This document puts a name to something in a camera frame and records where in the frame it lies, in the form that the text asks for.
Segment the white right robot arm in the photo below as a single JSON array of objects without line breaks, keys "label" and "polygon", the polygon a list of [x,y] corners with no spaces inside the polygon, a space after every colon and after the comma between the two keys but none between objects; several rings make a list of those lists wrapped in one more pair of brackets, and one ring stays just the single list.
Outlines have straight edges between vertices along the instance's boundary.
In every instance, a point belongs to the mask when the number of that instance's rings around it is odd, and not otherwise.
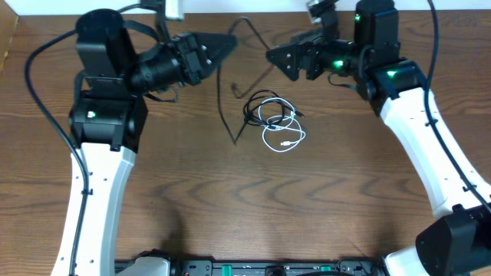
[{"label": "white right robot arm", "polygon": [[267,60],[290,80],[323,73],[354,79],[353,90],[394,133],[430,201],[434,223],[415,243],[390,253],[371,275],[465,275],[490,264],[490,186],[445,124],[431,73],[400,56],[399,14],[392,0],[360,0],[354,38],[339,37],[333,1],[307,4],[314,31],[269,50]]}]

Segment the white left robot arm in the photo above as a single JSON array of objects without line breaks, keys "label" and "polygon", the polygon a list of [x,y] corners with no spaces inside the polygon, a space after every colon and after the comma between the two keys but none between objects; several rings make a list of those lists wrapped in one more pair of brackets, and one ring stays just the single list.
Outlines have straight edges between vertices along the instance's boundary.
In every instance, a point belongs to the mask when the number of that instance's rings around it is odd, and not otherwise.
[{"label": "white left robot arm", "polygon": [[76,48],[88,88],[69,114],[72,177],[55,275],[112,275],[124,190],[134,166],[146,99],[177,85],[196,86],[237,45],[231,34],[170,37],[112,9],[81,16]]}]

